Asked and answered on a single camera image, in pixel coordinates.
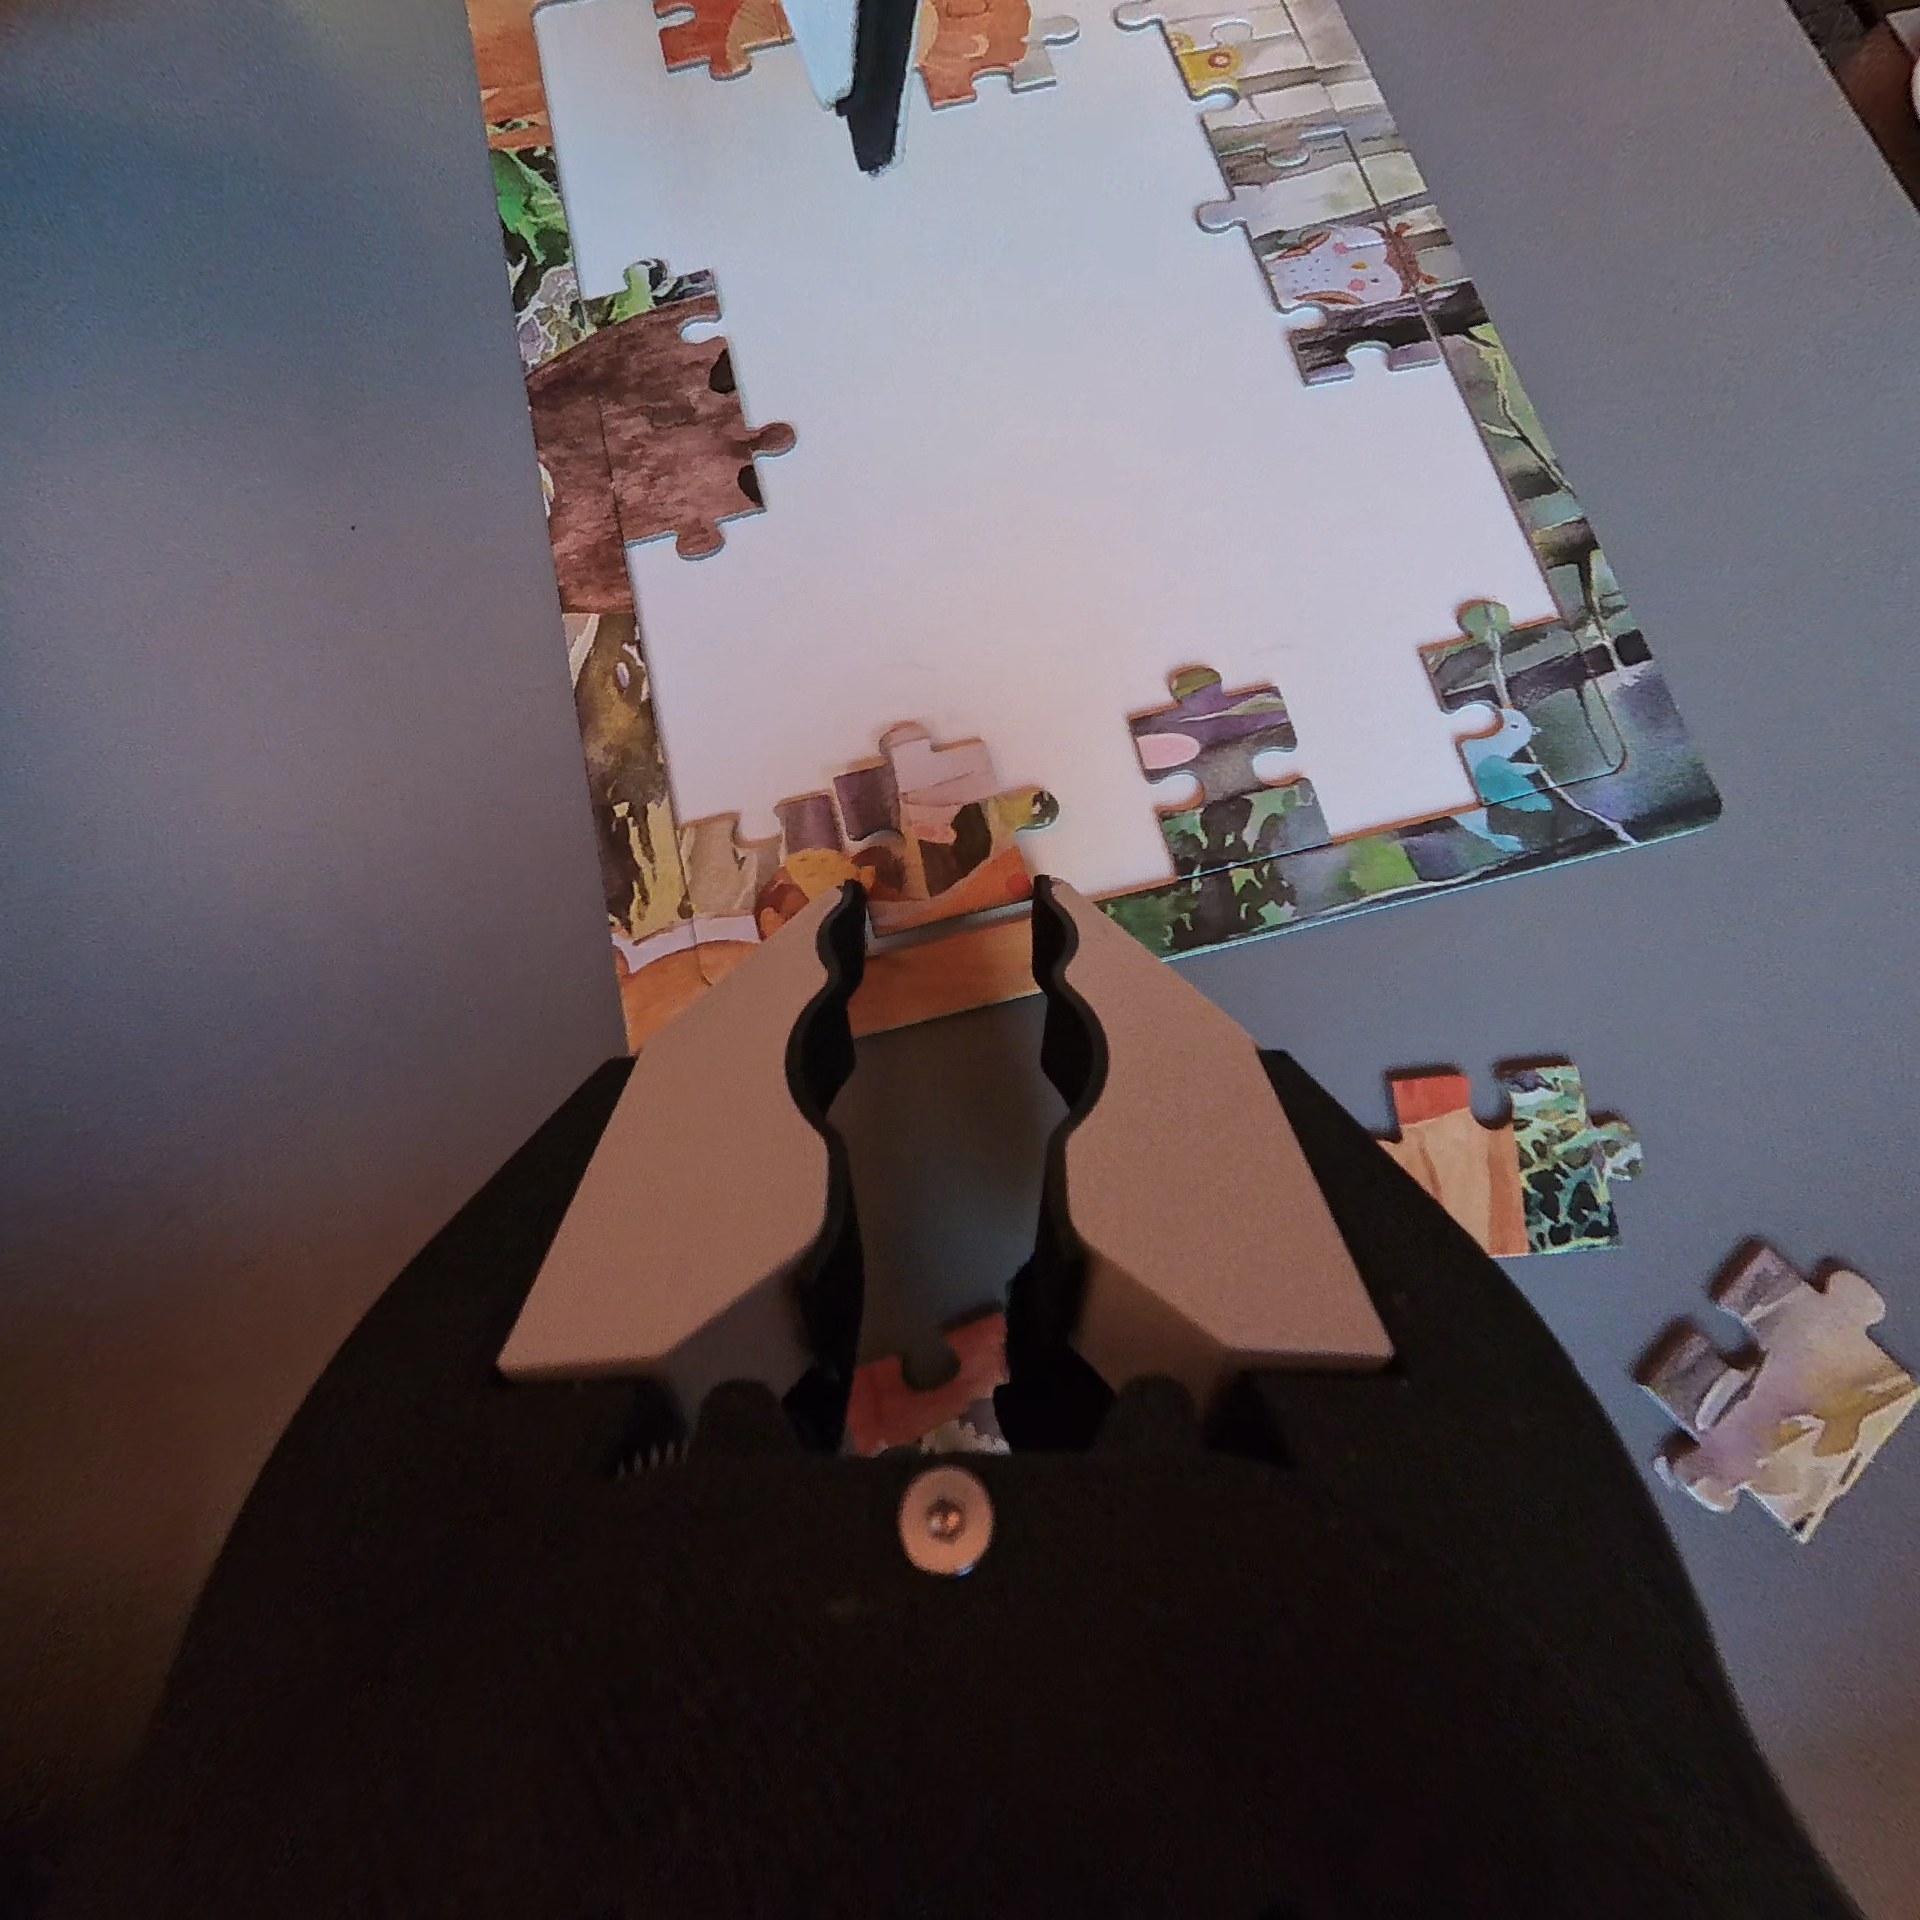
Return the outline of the pale tan puzzle piece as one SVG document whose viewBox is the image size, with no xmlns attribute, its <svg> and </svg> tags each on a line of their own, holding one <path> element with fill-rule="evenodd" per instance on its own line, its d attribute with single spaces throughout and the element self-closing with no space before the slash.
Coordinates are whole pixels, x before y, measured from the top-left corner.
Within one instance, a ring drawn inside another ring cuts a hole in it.
<svg viewBox="0 0 1920 1920">
<path fill-rule="evenodd" d="M 756 932 L 756 901 L 785 857 L 780 835 L 738 838 L 738 816 L 713 816 L 680 830 L 691 911 L 697 920 L 747 920 Z"/>
</svg>

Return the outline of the teal grey puzzle piece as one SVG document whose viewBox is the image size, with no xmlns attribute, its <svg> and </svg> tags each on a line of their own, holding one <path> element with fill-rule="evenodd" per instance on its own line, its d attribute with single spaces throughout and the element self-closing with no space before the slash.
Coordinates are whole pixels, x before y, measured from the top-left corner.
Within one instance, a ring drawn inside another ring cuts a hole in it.
<svg viewBox="0 0 1920 1920">
<path fill-rule="evenodd" d="M 1457 612 L 1459 636 L 1421 647 L 1445 710 L 1498 708 L 1498 731 L 1459 743 L 1489 809 L 1548 809 L 1552 793 L 1619 773 L 1626 735 L 1609 692 L 1624 675 L 1613 640 L 1589 617 L 1515 624 L 1504 603 Z"/>
</svg>

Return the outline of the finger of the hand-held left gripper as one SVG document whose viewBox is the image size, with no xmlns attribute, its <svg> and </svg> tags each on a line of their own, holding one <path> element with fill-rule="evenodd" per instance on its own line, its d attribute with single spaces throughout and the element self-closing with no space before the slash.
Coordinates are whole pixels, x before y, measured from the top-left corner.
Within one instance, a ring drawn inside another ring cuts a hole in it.
<svg viewBox="0 0 1920 1920">
<path fill-rule="evenodd" d="M 813 99 L 829 111 L 848 108 L 857 78 L 857 0 L 790 0 L 787 24 Z"/>
<path fill-rule="evenodd" d="M 859 0 L 856 5 L 856 62 L 845 94 L 845 126 L 856 165 L 866 176 L 878 176 L 899 155 L 918 19 L 918 3 Z"/>
</svg>

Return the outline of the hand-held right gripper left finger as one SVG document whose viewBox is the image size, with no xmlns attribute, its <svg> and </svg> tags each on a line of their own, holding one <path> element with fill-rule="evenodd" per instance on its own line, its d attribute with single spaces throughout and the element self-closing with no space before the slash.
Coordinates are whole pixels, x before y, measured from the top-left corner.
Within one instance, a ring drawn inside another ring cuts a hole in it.
<svg viewBox="0 0 1920 1920">
<path fill-rule="evenodd" d="M 640 1049 L 506 1376 L 848 1387 L 862 1256 L 829 1105 L 856 1068 L 864 949 L 866 897 L 845 883 Z"/>
</svg>

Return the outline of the pastel puzzle piece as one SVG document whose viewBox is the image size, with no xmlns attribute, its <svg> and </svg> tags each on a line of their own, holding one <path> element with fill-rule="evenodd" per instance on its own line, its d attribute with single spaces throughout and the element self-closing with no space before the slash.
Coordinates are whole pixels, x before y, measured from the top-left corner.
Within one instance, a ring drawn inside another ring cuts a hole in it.
<svg viewBox="0 0 1920 1920">
<path fill-rule="evenodd" d="M 1398 1132 L 1380 1147 L 1490 1256 L 1617 1245 L 1611 1187 L 1644 1166 L 1637 1132 L 1590 1112 L 1570 1062 L 1509 1062 L 1498 1080 L 1509 1116 L 1484 1121 L 1467 1075 L 1393 1072 L 1385 1084 Z"/>
<path fill-rule="evenodd" d="M 1885 1302 L 1856 1270 L 1808 1279 L 1760 1238 L 1712 1300 L 1748 1333 L 1741 1356 L 1675 1323 L 1637 1372 L 1683 1429 L 1658 1473 L 1720 1513 L 1752 1494 L 1806 1542 L 1915 1405 L 1915 1381 L 1870 1335 Z"/>
</svg>

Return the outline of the pale spotted puzzle piece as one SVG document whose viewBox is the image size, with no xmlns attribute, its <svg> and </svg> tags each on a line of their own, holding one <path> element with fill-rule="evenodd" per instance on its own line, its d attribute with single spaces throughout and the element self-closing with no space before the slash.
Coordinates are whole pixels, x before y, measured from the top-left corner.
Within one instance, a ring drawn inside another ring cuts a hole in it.
<svg viewBox="0 0 1920 1920">
<path fill-rule="evenodd" d="M 1280 310 L 1350 315 L 1365 307 L 1440 297 L 1469 270 L 1428 201 L 1370 220 L 1262 232 L 1256 254 Z"/>
</svg>

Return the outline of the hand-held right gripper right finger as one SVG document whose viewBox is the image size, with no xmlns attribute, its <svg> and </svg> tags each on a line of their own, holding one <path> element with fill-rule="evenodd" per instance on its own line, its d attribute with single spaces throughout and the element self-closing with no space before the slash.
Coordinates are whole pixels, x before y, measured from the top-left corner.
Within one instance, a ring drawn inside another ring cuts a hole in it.
<svg viewBox="0 0 1920 1920">
<path fill-rule="evenodd" d="M 1048 1142 L 1030 1347 L 1104 1381 L 1384 1366 L 1388 1329 L 1256 1039 L 1067 883 L 1030 910 Z"/>
</svg>

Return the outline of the grey yellow flower puzzle piece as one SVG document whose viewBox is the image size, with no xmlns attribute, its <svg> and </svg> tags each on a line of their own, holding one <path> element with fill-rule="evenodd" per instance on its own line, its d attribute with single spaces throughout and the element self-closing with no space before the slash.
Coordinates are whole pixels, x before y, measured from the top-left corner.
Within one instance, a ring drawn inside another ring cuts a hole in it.
<svg viewBox="0 0 1920 1920">
<path fill-rule="evenodd" d="M 1288 5 L 1200 5 L 1170 9 L 1160 30 L 1200 101 L 1236 102 L 1253 94 L 1315 86 L 1320 67 Z"/>
</svg>

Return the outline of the grey desk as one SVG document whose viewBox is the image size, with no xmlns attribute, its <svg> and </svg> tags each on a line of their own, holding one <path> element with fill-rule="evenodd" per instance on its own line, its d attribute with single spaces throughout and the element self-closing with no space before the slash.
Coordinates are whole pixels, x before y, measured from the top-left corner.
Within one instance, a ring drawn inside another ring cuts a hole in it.
<svg viewBox="0 0 1920 1920">
<path fill-rule="evenodd" d="M 1353 5 L 1720 783 L 1206 953 L 1356 1116 L 1570 1056 L 1648 1166 L 1518 1285 L 1628 1369 L 1745 1235 L 1915 1363 L 1915 220 L 1785 5 Z M 4 1886 L 323 1363 L 617 1049 L 456 6 L 4 9 Z"/>
</svg>

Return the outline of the red white green puzzle piece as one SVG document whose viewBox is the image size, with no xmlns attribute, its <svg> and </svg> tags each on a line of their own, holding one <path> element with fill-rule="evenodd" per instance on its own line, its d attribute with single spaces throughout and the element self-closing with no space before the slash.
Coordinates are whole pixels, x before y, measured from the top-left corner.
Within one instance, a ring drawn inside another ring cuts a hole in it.
<svg viewBox="0 0 1920 1920">
<path fill-rule="evenodd" d="M 1003 1381 L 1003 1311 L 963 1316 L 908 1356 L 876 1357 L 856 1372 L 843 1451 L 1005 1454 L 994 1405 Z"/>
</svg>

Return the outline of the dark branch puzzle piece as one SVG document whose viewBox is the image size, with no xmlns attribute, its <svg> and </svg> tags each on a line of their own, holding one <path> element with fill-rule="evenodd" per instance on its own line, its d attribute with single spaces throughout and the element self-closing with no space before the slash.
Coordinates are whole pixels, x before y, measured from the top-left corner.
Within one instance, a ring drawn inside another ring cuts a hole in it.
<svg viewBox="0 0 1920 1920">
<path fill-rule="evenodd" d="M 1389 373 L 1435 365 L 1442 361 L 1442 326 L 1414 297 L 1365 307 L 1332 307 L 1308 326 L 1288 333 L 1288 348 L 1309 388 L 1353 376 L 1356 351 L 1379 349 Z"/>
</svg>

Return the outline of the yellow brown puzzle piece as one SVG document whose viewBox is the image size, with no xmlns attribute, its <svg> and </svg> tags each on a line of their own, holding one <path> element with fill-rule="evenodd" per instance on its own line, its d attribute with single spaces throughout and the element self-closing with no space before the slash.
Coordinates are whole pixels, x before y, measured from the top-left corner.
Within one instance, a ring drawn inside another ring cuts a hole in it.
<svg viewBox="0 0 1920 1920">
<path fill-rule="evenodd" d="M 818 895 L 834 893 L 845 879 L 859 879 L 869 889 L 878 884 L 883 848 L 848 849 L 834 800 L 825 790 L 782 800 L 776 806 L 780 820 L 780 861 L 756 895 L 756 927 L 771 940 L 782 923 L 797 916 Z"/>
</svg>

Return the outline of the puzzle frame tray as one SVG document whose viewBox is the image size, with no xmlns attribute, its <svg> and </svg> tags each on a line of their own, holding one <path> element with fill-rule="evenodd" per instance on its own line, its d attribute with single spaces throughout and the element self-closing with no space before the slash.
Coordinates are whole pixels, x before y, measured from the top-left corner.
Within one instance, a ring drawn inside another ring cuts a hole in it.
<svg viewBox="0 0 1920 1920">
<path fill-rule="evenodd" d="M 1720 816 L 1472 276 L 1414 297 L 1440 364 L 1356 351 L 1309 388 L 1290 332 L 1322 308 L 1280 310 L 1258 235 L 1193 216 L 1230 195 L 1209 131 L 1260 124 L 1346 133 L 1377 197 L 1350 220 L 1435 205 L 1341 5 L 1288 5 L 1320 84 L 1236 102 L 1196 101 L 1162 35 L 1198 6 L 1034 5 L 1078 21 L 1056 81 L 941 109 L 913 67 L 878 176 L 795 41 L 710 79 L 665 69 L 654 5 L 466 6 L 630 1044 L 762 942 L 692 916 L 681 827 L 780 835 L 782 800 L 833 796 L 899 725 L 1048 789 L 1059 819 L 1014 838 L 1030 879 L 1156 955 Z M 643 259 L 716 276 L 645 315 L 722 333 L 745 424 L 797 433 L 700 559 L 617 521 L 585 300 Z M 1604 628 L 1619 773 L 1481 804 L 1459 743 L 1498 708 L 1445 710 L 1420 653 L 1474 600 Z M 1256 759 L 1256 793 L 1166 813 L 1190 785 L 1144 776 L 1130 715 L 1186 664 L 1275 685 L 1299 744 Z M 856 1020 L 1028 992 L 1022 915 L 870 920 Z"/>
</svg>

